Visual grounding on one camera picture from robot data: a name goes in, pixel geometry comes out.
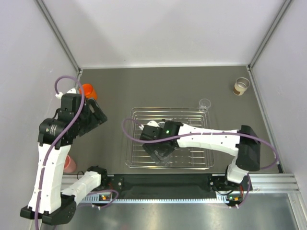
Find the orange mug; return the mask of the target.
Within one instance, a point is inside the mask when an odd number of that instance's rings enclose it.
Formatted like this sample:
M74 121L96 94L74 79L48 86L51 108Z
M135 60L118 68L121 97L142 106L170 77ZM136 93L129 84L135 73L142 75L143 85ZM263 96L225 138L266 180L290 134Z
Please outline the orange mug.
M83 84L82 87L79 88L79 93L82 93L82 89L84 91L84 95L87 99L95 99L97 100L97 93L94 87L91 84Z

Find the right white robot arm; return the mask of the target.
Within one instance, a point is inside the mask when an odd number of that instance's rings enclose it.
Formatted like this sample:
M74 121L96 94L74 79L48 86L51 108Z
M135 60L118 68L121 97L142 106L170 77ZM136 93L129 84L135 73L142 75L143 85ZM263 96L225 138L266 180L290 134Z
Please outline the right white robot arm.
M240 130L214 130L166 121L163 127L150 121L144 125L140 140L144 150L160 164L174 150L199 148L233 156L226 169L224 185L235 190L249 172L260 170L260 141L254 130L242 125Z

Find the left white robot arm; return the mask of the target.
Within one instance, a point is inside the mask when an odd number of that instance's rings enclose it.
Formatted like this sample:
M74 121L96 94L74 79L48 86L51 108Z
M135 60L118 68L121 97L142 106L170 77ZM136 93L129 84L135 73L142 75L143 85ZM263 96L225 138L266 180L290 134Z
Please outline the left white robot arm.
M21 208L20 216L40 219L44 224L67 224L77 205L94 189L108 186L107 170L91 166L84 175L62 190L65 161L76 137L92 131L107 121L94 98L82 98L78 93L66 93L52 118L39 126L39 162L34 191L30 202Z

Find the dark grey ceramic mug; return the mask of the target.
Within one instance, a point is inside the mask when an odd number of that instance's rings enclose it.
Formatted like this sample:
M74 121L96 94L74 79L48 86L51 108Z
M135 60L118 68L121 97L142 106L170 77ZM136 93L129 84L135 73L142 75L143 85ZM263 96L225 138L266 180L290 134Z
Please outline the dark grey ceramic mug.
M165 122L164 121L161 121L161 122L153 121L153 126L154 127L164 128Z

